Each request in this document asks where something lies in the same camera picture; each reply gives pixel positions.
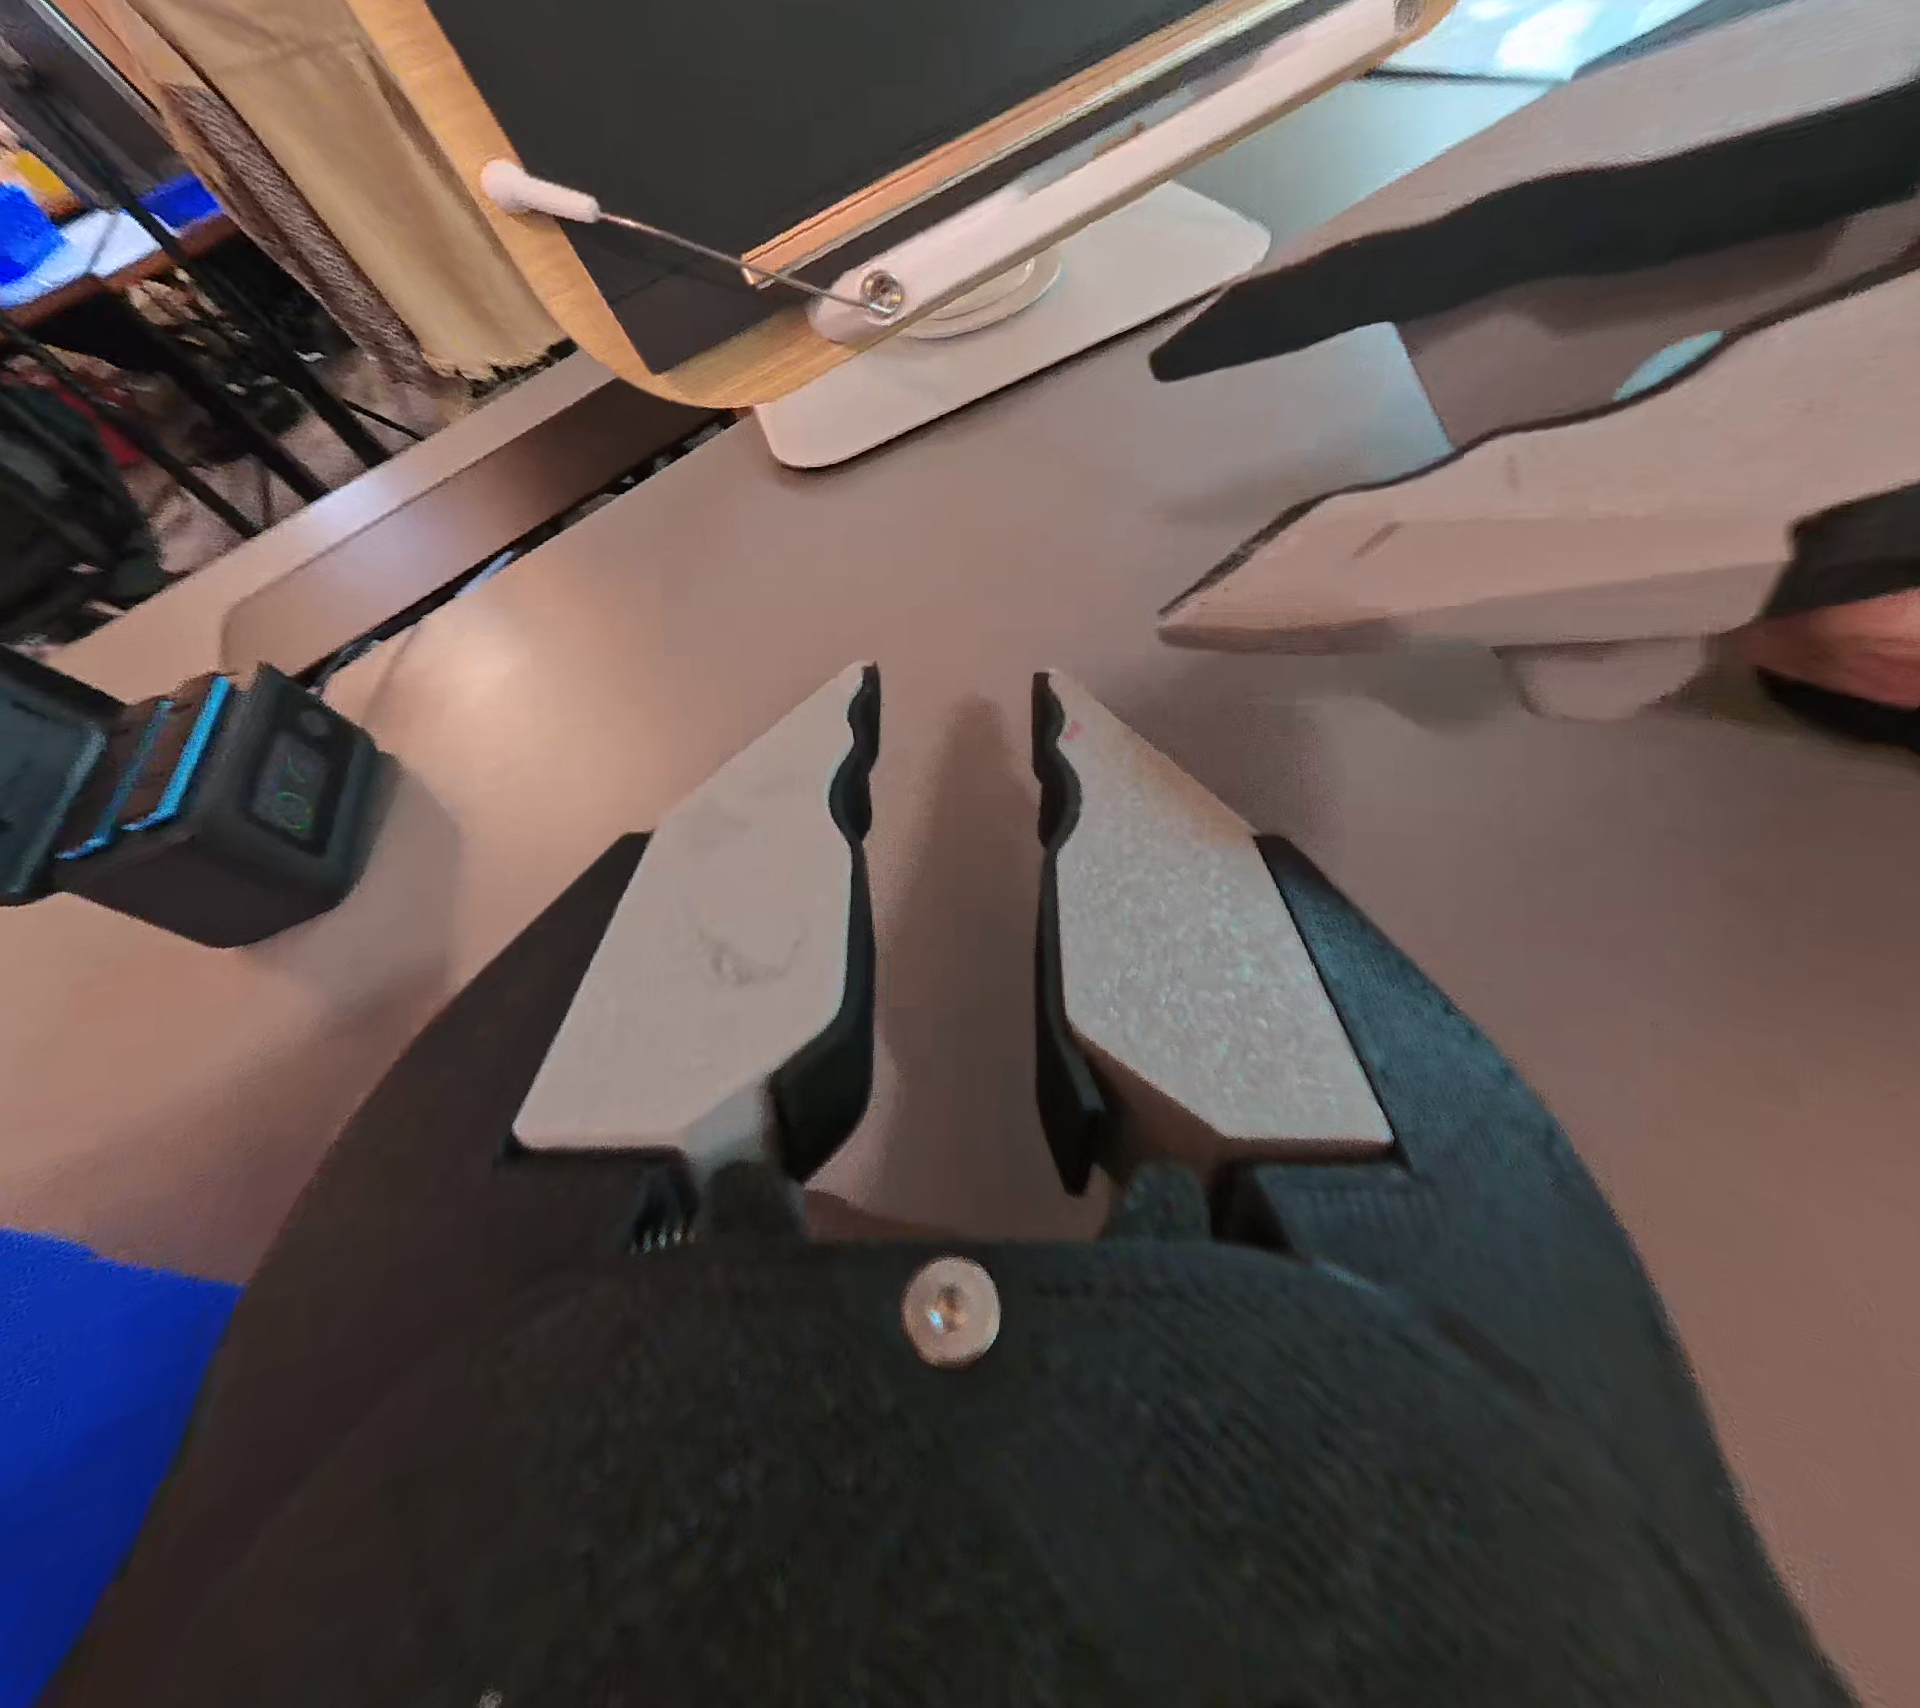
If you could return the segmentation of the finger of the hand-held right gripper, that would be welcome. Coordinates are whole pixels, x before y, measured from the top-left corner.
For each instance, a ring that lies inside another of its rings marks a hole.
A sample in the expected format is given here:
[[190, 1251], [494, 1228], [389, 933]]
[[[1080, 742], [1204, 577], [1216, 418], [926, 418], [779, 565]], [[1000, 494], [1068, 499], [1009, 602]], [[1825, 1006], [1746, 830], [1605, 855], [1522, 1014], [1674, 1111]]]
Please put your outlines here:
[[1288, 243], [1153, 349], [1169, 387], [1388, 328], [1448, 443], [1916, 249], [1918, 0], [1714, 0]]
[[1911, 283], [1684, 338], [1593, 410], [1288, 513], [1165, 604], [1160, 638], [1482, 645], [1538, 712], [1639, 712], [1722, 645], [1748, 664], [1795, 522], [1916, 486], [1916, 353]]

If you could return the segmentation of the blue plastic bin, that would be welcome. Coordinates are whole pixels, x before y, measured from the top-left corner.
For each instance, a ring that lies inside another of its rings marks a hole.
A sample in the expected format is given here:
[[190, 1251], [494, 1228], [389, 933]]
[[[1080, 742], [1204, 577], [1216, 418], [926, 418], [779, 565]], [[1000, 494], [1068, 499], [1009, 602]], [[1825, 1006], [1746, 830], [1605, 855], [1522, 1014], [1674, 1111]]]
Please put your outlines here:
[[29, 1707], [123, 1567], [241, 1290], [1, 1232], [1, 1702]]

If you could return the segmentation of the person's right hand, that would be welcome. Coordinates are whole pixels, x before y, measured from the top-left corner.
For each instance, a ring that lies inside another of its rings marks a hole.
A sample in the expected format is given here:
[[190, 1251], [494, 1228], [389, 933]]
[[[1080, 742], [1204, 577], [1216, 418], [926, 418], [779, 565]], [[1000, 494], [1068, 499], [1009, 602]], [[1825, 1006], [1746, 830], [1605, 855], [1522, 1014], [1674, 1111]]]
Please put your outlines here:
[[1808, 727], [1918, 752], [1918, 590], [1755, 622], [1739, 641], [1767, 697]]

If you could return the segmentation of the beige hanging cloth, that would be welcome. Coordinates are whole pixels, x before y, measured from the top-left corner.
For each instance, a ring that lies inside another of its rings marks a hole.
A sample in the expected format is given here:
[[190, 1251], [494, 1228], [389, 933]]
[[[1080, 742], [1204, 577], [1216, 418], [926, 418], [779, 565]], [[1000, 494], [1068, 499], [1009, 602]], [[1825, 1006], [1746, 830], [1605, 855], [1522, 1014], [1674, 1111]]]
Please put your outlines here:
[[186, 160], [391, 382], [562, 340], [345, 0], [115, 0]]

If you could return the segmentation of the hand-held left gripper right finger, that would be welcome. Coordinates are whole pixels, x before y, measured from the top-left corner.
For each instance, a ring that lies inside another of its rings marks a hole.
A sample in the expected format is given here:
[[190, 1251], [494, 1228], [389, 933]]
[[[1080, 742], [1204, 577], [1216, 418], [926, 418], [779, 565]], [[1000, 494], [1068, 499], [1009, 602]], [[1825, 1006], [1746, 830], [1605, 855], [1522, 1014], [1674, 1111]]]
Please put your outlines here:
[[1030, 762], [1035, 1106], [1063, 1191], [1390, 1156], [1250, 823], [1059, 670], [1030, 685]]

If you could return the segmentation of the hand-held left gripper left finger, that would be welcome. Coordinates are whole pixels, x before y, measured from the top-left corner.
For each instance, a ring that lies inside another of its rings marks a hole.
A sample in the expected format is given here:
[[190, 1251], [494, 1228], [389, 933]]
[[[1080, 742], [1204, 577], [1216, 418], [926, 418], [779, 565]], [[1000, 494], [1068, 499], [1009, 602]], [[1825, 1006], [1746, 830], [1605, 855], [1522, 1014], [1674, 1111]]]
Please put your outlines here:
[[532, 1155], [821, 1168], [873, 1073], [864, 838], [879, 674], [850, 664], [672, 807], [511, 1121]]

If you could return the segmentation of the black device case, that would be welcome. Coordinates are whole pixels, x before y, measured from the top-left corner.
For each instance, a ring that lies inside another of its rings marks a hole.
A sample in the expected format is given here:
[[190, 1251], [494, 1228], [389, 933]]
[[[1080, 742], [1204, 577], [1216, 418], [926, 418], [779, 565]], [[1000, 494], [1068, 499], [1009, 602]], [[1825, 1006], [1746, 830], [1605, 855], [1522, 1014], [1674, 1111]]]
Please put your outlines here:
[[371, 736], [270, 664], [119, 702], [3, 650], [6, 911], [68, 896], [249, 949], [347, 900], [387, 786]]

